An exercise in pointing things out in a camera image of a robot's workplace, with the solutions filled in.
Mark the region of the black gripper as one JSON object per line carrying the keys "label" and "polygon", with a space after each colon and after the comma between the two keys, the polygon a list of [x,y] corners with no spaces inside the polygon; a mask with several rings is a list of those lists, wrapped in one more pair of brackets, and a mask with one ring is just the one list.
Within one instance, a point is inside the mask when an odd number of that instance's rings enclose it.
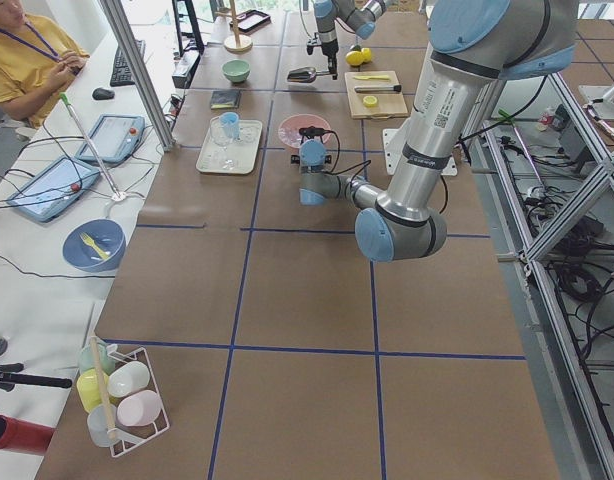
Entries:
{"label": "black gripper", "polygon": [[327,57],[328,75],[333,79],[338,79],[337,54],[339,51],[338,40],[335,32],[315,32],[313,37],[306,43],[307,53],[313,54],[316,47],[320,47],[322,53]]}
{"label": "black gripper", "polygon": [[292,163],[299,165],[324,165],[331,163],[331,155],[324,146],[325,137],[334,134],[333,130],[309,126],[298,130],[301,143],[298,153],[292,155]]}

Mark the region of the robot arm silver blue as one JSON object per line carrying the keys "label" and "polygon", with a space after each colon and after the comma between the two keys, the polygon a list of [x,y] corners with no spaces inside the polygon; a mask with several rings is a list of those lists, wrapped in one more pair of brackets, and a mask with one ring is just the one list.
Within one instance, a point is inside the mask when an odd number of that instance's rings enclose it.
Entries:
{"label": "robot arm silver blue", "polygon": [[401,126],[400,158],[387,189],[324,168],[316,140],[299,149],[300,201],[345,198],[359,208],[355,238],[372,261],[422,258],[446,240],[429,208],[442,170],[483,87],[494,80],[545,76],[567,67],[575,49],[575,1],[438,1],[428,24],[429,59],[416,104]]}
{"label": "robot arm silver blue", "polygon": [[307,41],[307,53],[312,55],[319,47],[327,57],[327,74],[336,80],[339,51],[336,21],[342,21],[358,37],[366,40],[374,32],[377,20],[391,5],[392,1],[384,0],[369,0],[362,7],[357,7],[352,0],[316,0],[313,4],[316,32]]}

